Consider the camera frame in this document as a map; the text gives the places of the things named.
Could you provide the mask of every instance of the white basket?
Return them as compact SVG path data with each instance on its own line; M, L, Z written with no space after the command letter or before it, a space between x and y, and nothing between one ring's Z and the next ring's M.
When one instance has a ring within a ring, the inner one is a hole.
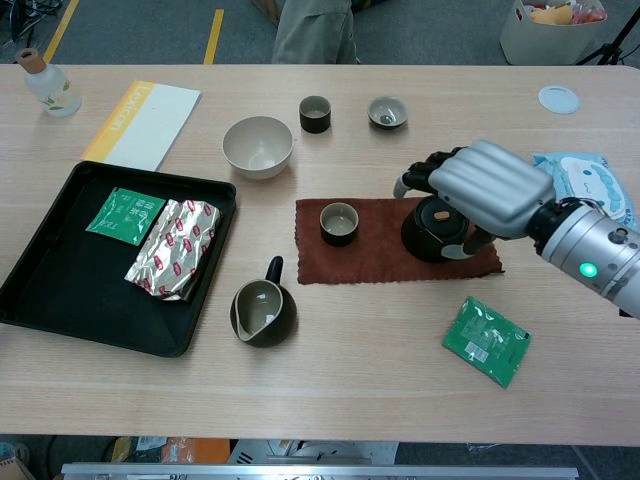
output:
M504 56L511 65L572 65L606 21L542 25L527 15L524 5L528 3L533 2L515 0L500 35ZM562 5L567 0L547 0L546 3ZM580 0L580 3L602 7L598 0Z

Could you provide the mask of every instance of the robotic hand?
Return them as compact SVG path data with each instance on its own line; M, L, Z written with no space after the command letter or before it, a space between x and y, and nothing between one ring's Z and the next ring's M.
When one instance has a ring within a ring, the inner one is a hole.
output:
M544 260L640 319L640 234L592 200L556 202L551 176L513 153L483 140L434 153L398 178L394 196L411 189L437 195L476 225L443 256L467 258L496 237L529 236Z

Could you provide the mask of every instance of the gray pants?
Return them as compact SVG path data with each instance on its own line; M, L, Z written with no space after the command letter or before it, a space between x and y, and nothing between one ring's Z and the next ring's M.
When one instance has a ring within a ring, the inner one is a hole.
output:
M286 0L271 63L356 63L351 0Z

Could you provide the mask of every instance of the green packet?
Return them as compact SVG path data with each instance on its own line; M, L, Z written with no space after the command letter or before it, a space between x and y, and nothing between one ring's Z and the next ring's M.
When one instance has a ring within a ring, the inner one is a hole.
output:
M474 297L467 297L442 345L507 388L531 335Z
M165 200L114 188L86 231L140 245Z

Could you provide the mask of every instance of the tripod leg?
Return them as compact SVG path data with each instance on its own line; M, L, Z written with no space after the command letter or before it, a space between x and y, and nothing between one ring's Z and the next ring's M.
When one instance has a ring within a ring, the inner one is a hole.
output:
M598 50L596 50L595 52L587 55L586 57L584 57L582 60L580 60L578 63L576 63L576 65L584 65L586 63L589 63L591 60L593 60L594 58L596 58L598 55L604 55L604 47L600 47Z
M607 45L607 48L603 49L604 51L602 52L602 58L598 61L598 65L615 65L615 63L613 63L612 61L612 51L613 46L612 45Z
M624 39L627 38L627 35L631 33L631 30L633 30L633 27L636 26L636 23L638 23L639 20L640 7L636 9L635 13L631 16L629 21L625 24L622 30L620 30L620 33L615 38L613 43L611 45L608 45L609 49L607 51L607 55L604 55L600 59L598 65L606 65L607 63L610 63L611 65L618 64L618 60L620 60L620 54L622 54L622 49L620 48L620 46L622 45Z

